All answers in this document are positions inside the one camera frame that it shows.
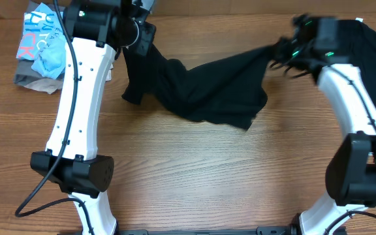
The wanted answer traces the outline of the black t-shirt with logo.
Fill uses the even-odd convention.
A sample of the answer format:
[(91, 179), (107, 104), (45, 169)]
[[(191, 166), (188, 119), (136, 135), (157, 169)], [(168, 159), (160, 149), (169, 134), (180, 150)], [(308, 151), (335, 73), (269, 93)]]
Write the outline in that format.
[(268, 101), (262, 81), (273, 50), (264, 46), (188, 70), (155, 46), (145, 56), (124, 49), (129, 84), (122, 97), (140, 104), (150, 94), (189, 121), (248, 130)]

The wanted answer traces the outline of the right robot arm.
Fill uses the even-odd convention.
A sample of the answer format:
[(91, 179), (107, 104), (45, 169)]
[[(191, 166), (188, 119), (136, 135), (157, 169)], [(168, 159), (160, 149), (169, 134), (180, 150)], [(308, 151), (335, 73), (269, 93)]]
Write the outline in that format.
[(343, 48), (339, 20), (303, 14), (294, 34), (274, 47), (271, 69), (312, 75), (329, 100), (343, 141), (326, 168), (325, 193), (286, 227), (260, 227), (259, 234), (344, 234), (356, 215), (376, 207), (376, 107), (359, 67)]

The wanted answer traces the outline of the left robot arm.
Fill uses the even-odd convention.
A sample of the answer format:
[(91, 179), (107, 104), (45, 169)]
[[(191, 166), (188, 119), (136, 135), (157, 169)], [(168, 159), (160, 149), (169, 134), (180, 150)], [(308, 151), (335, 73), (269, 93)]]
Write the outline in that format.
[(117, 234), (107, 190), (114, 160), (99, 155), (97, 125), (106, 78), (123, 49), (146, 55), (156, 28), (146, 19), (153, 1), (73, 1), (61, 26), (66, 67), (53, 131), (31, 168), (74, 203), (83, 234)]

